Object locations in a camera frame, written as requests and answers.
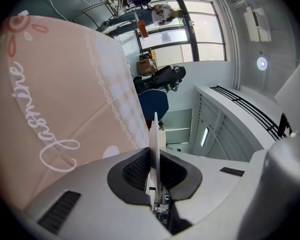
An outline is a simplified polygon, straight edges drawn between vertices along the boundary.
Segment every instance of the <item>red flower petal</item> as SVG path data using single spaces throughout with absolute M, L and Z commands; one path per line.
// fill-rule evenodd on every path
M 8 55 L 9 55 L 9 57 L 12 58 L 13 56 L 15 56 L 16 52 L 17 52 L 16 36 L 12 35 L 10 37 L 9 44 L 8 44 Z
M 31 24 L 31 27 L 35 29 L 36 31 L 39 31 L 41 33 L 48 33 L 49 29 L 46 26 L 38 25 L 38 24 Z

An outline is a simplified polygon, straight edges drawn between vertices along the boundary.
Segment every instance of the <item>tablecloth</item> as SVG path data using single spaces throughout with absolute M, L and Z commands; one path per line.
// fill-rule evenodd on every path
M 41 16 L 0 28 L 0 194 L 19 209 L 76 167 L 148 146 L 121 45 Z

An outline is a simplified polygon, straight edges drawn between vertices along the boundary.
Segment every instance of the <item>box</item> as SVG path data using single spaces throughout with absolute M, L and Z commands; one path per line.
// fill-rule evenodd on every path
M 137 61 L 136 67 L 139 70 L 140 75 L 154 73 L 158 71 L 156 60 L 151 58 Z

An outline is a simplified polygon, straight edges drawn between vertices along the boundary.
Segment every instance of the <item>blue pants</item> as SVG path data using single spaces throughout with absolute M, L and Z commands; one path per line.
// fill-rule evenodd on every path
M 119 16 L 119 18 L 115 18 L 112 21 L 110 21 L 110 26 L 122 23 L 122 22 L 129 22 L 129 21 L 136 21 L 135 13 L 138 15 L 139 20 L 144 20 L 144 23 L 146 26 L 151 25 L 153 22 L 152 20 L 152 10 L 150 9 L 139 9 L 135 11 L 128 12 L 126 14 L 123 14 Z M 118 36 L 123 33 L 136 30 L 138 28 L 138 25 L 136 22 L 117 27 L 115 30 L 111 31 L 110 34 L 112 36 Z

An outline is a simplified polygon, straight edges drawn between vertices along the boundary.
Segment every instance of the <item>chair backrest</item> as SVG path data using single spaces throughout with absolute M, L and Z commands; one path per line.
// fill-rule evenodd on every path
M 161 120 L 169 109 L 167 93 L 162 90 L 146 90 L 138 98 L 145 119 L 154 121 L 156 112 Z

